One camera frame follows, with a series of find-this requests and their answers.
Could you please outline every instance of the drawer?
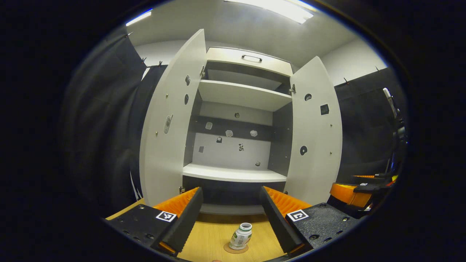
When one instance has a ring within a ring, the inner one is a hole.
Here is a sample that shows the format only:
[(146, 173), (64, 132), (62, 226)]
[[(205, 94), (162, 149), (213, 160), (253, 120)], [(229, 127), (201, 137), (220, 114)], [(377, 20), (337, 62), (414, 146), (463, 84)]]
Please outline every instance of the drawer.
[(291, 64), (263, 54), (231, 48), (214, 48), (207, 51), (207, 61), (224, 62), (264, 69), (283, 76), (292, 76)]

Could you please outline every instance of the white sticker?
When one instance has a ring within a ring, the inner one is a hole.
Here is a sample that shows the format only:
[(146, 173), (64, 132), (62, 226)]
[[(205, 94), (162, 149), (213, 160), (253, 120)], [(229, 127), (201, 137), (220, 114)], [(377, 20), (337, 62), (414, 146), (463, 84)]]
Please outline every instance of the white sticker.
[(175, 217), (176, 217), (176, 214), (162, 211), (155, 218), (163, 220), (163, 221), (171, 222)]
[(298, 221), (309, 217), (308, 214), (304, 213), (302, 209), (288, 213), (287, 216), (289, 216), (292, 221)]

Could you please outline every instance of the drawer handle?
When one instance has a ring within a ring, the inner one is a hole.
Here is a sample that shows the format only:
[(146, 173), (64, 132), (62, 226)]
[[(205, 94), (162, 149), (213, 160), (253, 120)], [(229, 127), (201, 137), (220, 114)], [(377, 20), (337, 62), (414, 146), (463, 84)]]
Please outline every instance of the drawer handle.
[(259, 62), (258, 62), (258, 63), (262, 62), (262, 58), (259, 58), (259, 57), (256, 57), (256, 56), (252, 56), (252, 55), (242, 55), (241, 58), (244, 59), (245, 56), (254, 57), (254, 58), (259, 59)]

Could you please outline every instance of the wooden table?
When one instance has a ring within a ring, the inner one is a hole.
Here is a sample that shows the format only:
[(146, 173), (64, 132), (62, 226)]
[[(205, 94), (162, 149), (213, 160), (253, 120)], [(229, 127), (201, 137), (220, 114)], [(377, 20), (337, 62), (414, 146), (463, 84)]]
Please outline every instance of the wooden table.
[[(118, 217), (139, 204), (145, 204), (144, 199), (107, 219)], [(243, 222), (251, 223), (253, 226), (253, 236), (248, 243), (249, 250), (243, 254), (230, 254), (223, 249), (223, 246), (230, 241), (233, 232)], [(282, 255), (285, 254), (264, 214), (243, 216), (199, 214), (183, 251), (178, 254), (178, 257), (193, 262), (211, 262), (212, 260), (261, 262)]]

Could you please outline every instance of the white shelf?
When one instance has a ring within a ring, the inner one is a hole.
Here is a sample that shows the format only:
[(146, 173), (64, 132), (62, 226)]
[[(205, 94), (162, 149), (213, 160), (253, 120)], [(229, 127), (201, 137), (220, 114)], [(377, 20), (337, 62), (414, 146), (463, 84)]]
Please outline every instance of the white shelf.
[(205, 213), (205, 214), (218, 214), (218, 215), (257, 215), (257, 214), (263, 214), (264, 208), (261, 205), (230, 206), (230, 205), (202, 204), (200, 212)]
[(195, 178), (230, 181), (230, 182), (285, 182), (287, 177), (271, 170), (247, 170), (197, 165), (190, 163), (183, 167), (183, 175)]
[(266, 111), (277, 111), (291, 102), (291, 96), (249, 85), (201, 80), (202, 101), (233, 104)]

